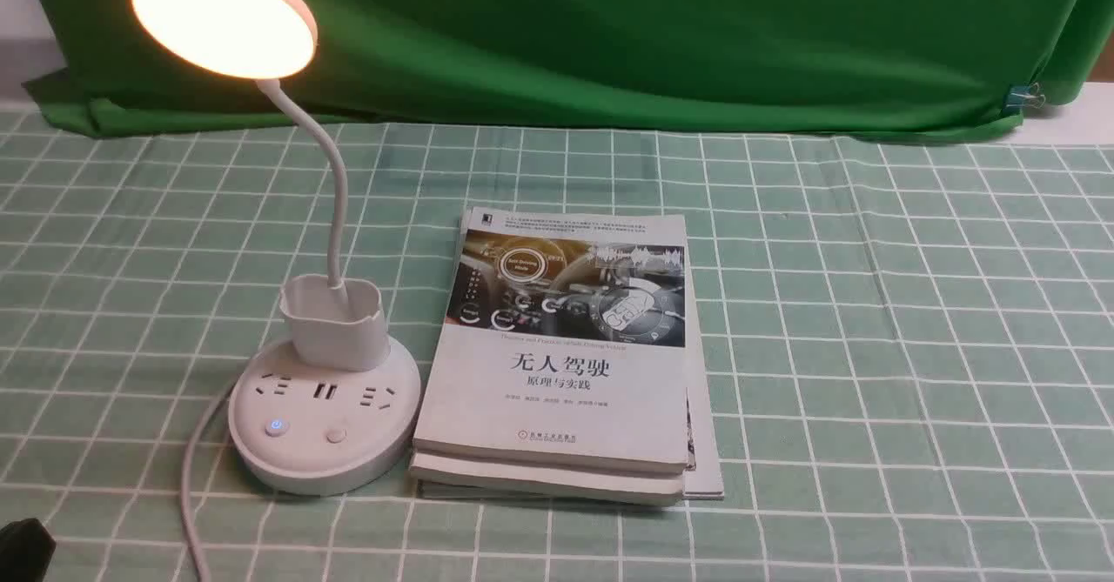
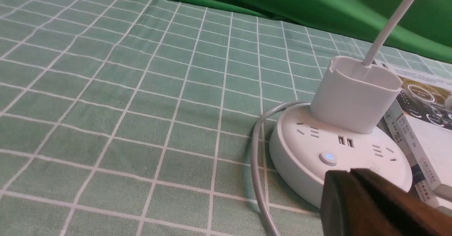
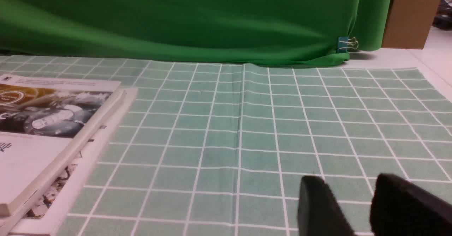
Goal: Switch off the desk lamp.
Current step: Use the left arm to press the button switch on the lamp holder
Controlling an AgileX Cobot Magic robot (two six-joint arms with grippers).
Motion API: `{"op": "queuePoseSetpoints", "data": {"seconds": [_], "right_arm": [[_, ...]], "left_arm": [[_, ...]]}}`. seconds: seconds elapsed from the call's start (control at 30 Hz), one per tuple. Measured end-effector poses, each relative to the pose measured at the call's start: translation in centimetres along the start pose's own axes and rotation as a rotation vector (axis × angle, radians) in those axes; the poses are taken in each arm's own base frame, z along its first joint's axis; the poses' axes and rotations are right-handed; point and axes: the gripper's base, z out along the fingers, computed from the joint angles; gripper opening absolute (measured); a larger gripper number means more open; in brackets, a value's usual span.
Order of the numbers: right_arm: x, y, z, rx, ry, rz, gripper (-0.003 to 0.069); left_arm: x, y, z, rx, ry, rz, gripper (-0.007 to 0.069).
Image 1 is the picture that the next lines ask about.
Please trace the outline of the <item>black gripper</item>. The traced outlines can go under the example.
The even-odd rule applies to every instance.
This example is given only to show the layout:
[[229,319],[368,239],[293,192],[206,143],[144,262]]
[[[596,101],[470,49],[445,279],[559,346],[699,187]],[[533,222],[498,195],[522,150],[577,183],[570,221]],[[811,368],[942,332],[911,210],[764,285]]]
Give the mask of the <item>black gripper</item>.
[[56,549],[39,518],[7,524],[1,531],[1,581],[43,581]]

